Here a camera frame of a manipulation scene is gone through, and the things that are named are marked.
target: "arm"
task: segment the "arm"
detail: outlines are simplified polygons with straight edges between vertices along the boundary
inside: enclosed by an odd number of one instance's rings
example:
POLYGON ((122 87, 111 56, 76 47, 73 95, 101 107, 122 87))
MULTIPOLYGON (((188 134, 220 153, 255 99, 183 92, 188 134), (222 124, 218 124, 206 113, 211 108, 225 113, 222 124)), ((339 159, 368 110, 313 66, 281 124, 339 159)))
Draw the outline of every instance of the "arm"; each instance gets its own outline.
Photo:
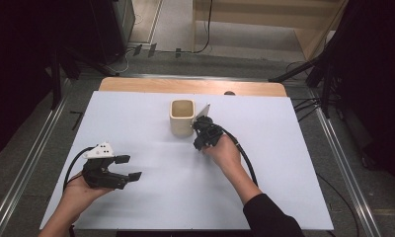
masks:
POLYGON ((99 198, 112 189, 91 189, 84 181, 83 176, 71 181, 62 195, 53 215, 40 232, 39 237, 63 237, 67 236, 69 227, 80 214, 90 206, 96 198, 99 198))
POLYGON ((303 236, 298 223, 253 183, 241 165, 241 155, 227 135, 222 135, 216 146, 204 147, 231 182, 244 204, 244 214, 254 236, 303 236))
POLYGON ((241 155, 227 135, 222 135, 216 146, 204 147, 203 153, 212 157, 225 177, 231 182, 243 204, 262 191, 253 183, 241 165, 241 155))

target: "black sleeve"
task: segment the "black sleeve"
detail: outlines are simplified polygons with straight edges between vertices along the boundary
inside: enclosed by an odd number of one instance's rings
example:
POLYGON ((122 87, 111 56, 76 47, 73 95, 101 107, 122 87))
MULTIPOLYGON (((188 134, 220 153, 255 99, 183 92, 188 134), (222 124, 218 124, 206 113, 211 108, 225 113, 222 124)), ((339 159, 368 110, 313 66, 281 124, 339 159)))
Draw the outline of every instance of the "black sleeve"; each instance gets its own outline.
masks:
POLYGON ((243 211, 255 237, 303 236, 298 222, 293 217, 285 215, 265 194, 251 198, 244 205, 243 211))

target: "beige cup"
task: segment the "beige cup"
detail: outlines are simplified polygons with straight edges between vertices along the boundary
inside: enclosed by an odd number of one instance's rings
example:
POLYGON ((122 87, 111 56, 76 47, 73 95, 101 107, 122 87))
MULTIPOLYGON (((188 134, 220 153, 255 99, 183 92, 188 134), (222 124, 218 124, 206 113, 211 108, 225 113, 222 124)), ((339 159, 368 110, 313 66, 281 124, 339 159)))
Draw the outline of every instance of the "beige cup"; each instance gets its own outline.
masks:
POLYGON ((170 104, 170 126, 173 134, 190 136, 194 133, 192 122, 195 117, 195 101, 176 100, 170 104))

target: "black stand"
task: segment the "black stand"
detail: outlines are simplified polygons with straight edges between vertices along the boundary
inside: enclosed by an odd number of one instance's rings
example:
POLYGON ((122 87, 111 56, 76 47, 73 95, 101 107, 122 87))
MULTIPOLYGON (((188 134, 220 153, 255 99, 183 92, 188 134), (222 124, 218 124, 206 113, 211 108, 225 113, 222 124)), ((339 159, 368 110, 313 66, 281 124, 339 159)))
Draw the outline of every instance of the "black stand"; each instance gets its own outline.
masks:
POLYGON ((97 62, 79 53, 77 50, 67 47, 63 43, 65 29, 69 27, 69 21, 65 16, 65 8, 63 8, 59 1, 51 2, 49 5, 49 13, 53 24, 50 30, 50 66, 52 74, 52 93, 53 100, 51 109, 54 110, 62 99, 61 92, 61 78, 59 69, 62 69, 70 79, 78 79, 80 76, 80 69, 75 60, 82 61, 104 76, 115 76, 108 69, 102 67, 97 62))
POLYGON ((338 48, 340 41, 342 40, 343 35, 346 33, 348 26, 354 20, 358 10, 362 7, 363 4, 352 4, 353 1, 350 1, 347 6, 346 11, 342 21, 339 24, 339 27, 336 30, 336 33, 329 41, 329 43, 324 48, 323 52, 315 57, 314 59, 305 62, 299 67, 281 75, 273 79, 269 79, 270 82, 283 82, 309 68, 312 67, 311 73, 308 75, 306 79, 306 84, 308 87, 316 87, 320 83, 320 81, 324 78, 323 85, 323 93, 321 97, 321 109, 326 116, 329 118, 328 114, 328 105, 329 105, 329 97, 331 91, 332 81, 337 77, 337 72, 335 67, 333 66, 333 54, 335 50, 338 48))

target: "white board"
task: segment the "white board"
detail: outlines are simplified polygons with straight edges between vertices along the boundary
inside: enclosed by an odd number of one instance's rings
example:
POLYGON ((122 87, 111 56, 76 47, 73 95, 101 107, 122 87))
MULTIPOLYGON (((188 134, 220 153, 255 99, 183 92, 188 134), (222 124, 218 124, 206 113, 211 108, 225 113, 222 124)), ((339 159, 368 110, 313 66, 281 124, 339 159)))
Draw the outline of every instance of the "white board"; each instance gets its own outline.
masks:
MULTIPOLYGON (((289 98, 129 92, 94 93, 40 228, 59 202, 72 159, 108 141, 116 155, 131 156, 127 164, 111 165, 111 172, 142 176, 97 199, 76 228, 249 229, 233 187, 209 157, 195 150, 196 136, 171 133, 170 102, 178 99, 195 100, 197 111, 211 103, 209 116, 238 138, 262 191, 302 229, 333 229, 289 98)), ((84 162, 76 163, 71 176, 84 162)))

